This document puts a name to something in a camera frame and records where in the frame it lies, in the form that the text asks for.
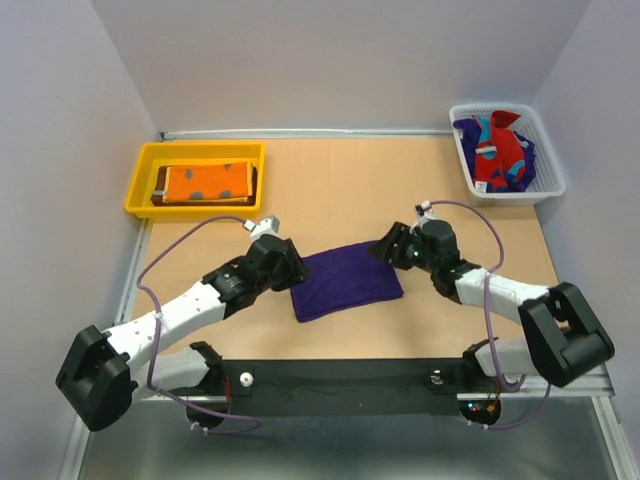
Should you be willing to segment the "orange towel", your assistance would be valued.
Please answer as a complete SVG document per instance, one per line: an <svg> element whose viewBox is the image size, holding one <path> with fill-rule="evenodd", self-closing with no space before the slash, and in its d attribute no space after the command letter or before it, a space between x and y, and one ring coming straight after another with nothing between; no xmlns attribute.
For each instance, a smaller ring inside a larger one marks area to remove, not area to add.
<svg viewBox="0 0 640 480"><path fill-rule="evenodd" d="M164 203L245 201L254 193L250 162L171 165L161 189Z"/></svg>

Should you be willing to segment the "brown towel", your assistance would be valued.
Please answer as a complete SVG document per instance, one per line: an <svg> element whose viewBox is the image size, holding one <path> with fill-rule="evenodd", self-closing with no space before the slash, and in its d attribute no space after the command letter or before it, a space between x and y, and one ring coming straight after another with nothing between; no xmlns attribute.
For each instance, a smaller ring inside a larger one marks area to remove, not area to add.
<svg viewBox="0 0 640 480"><path fill-rule="evenodd" d="M153 187L152 192L154 190L161 190L163 185L164 185L164 181L165 181L165 173L166 173L166 169L168 166L163 166L160 167L158 170L158 175L157 175L157 180L156 180L156 185ZM197 202L192 202L192 203L164 203L161 196L152 196L150 197L151 202L154 206L159 206L159 207L170 207L170 206L249 206L249 205L254 205L255 204L255 199L256 199L256 194L257 194L257 176L258 176L258 171L257 169L253 166L254 168L254 172L253 172L253 187L254 187L254 193L249 197L248 200L245 201L229 201L229 202L202 202L202 203L197 203Z"/></svg>

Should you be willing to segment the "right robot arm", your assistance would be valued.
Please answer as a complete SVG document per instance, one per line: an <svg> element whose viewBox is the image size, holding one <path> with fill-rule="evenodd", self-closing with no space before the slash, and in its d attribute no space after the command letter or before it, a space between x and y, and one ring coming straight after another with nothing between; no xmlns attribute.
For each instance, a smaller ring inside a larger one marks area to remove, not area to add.
<svg viewBox="0 0 640 480"><path fill-rule="evenodd" d="M472 390L484 389L499 374L539 375L564 387L615 354L611 338L578 287L567 282L532 285L492 275L461 257L445 221L414 227L395 223L369 252L401 270L424 270L443 297L487 308L522 327L521 339L490 335L470 348L472 359L461 364L460 378Z"/></svg>

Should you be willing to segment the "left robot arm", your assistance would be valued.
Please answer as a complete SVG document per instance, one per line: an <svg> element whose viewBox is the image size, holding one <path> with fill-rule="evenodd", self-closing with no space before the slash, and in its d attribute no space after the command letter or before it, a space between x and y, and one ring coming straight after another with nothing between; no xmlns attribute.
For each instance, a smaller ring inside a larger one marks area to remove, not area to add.
<svg viewBox="0 0 640 480"><path fill-rule="evenodd" d="M310 277L292 240L265 234L246 254L206 274L190 289L126 324L90 325L73 339L55 379L92 432L118 421L140 383L134 375L189 334L252 306L259 295L291 289Z"/></svg>

